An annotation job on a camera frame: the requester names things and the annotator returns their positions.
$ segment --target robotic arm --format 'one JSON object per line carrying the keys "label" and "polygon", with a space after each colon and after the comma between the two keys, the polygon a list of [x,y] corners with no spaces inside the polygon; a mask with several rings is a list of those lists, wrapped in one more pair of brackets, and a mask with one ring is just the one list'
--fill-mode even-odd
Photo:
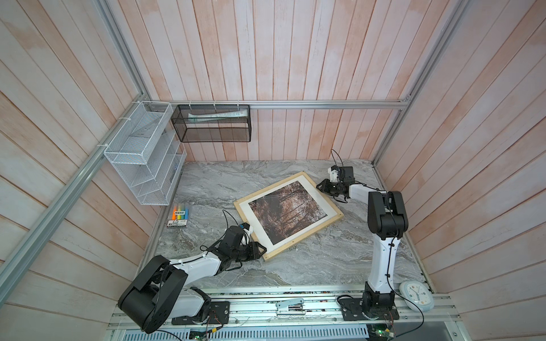
{"label": "robotic arm", "polygon": [[[356,199],[368,205],[368,228],[373,236],[372,270],[361,300],[362,312],[370,319],[382,318],[389,312],[398,318],[394,306],[393,270],[400,239],[408,229],[408,219],[400,192],[381,191],[354,179],[352,167],[332,166],[330,180],[323,180],[317,188],[346,202]],[[336,199],[343,195],[345,201]]]}
{"label": "robotic arm", "polygon": [[258,242],[249,242],[249,229],[247,223],[230,226],[222,238],[197,256],[171,260],[155,256],[121,295],[118,307],[146,333],[154,332],[169,318],[206,321],[211,312],[215,313],[210,297],[195,287],[183,287],[242,266],[230,268],[233,262],[260,258],[266,249]]}

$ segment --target white clock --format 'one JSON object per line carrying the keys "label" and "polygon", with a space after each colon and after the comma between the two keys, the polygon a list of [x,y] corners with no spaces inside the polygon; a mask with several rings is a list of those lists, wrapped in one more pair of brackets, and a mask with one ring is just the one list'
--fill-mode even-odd
{"label": "white clock", "polygon": [[[425,285],[416,280],[407,280],[400,283],[400,294],[407,300],[413,302],[422,312],[428,312],[434,308],[434,298]],[[419,311],[413,304],[404,301],[408,307],[416,312]]]}

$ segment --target wood panel wall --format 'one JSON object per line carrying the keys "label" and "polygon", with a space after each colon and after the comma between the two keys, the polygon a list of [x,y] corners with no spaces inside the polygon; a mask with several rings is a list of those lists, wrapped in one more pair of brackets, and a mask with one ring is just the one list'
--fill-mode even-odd
{"label": "wood panel wall", "polygon": [[[1,262],[137,94],[93,2],[0,2]],[[0,338],[102,339],[156,219],[105,164],[0,309]]]}
{"label": "wood panel wall", "polygon": [[[456,1],[109,0],[153,99],[399,99]],[[197,161],[373,159],[398,111],[259,110]]]}
{"label": "wood panel wall", "polygon": [[472,2],[378,165],[474,340],[546,338],[545,18]]}

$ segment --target framed picture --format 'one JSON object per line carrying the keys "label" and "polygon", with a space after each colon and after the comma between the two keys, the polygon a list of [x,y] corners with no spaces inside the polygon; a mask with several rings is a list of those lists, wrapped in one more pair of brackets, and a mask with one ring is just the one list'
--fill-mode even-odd
{"label": "framed picture", "polygon": [[341,219],[343,213],[305,172],[299,172],[235,201],[252,238],[268,251],[264,260]]}

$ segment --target gray marble surface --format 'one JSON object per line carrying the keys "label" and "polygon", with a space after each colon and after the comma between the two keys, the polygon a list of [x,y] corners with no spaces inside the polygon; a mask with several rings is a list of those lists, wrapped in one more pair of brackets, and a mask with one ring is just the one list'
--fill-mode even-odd
{"label": "gray marble surface", "polygon": [[[379,186],[370,163],[345,160],[358,181]],[[319,183],[328,176],[332,161],[233,161],[187,163],[182,171],[175,202],[190,205],[188,226],[165,229],[157,254],[183,258],[200,253],[225,230],[222,209],[241,221],[233,202],[300,171]],[[271,260],[243,263],[242,269],[223,272],[194,282],[200,288],[276,285],[364,284],[371,269],[372,233],[367,227],[366,205],[349,199],[336,202],[345,214],[335,224],[315,233]],[[417,262],[402,239],[395,263],[394,282],[424,281]]]}

